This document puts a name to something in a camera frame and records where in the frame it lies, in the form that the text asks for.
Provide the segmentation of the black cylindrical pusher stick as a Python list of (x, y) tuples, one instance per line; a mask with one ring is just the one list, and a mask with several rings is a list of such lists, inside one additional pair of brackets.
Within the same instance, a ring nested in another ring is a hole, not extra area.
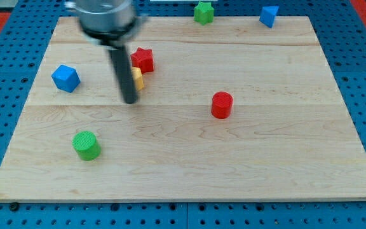
[(135, 104), (138, 93), (133, 80), (130, 59), (126, 46), (116, 46), (109, 50), (115, 76), (118, 81), (123, 101), (126, 104)]

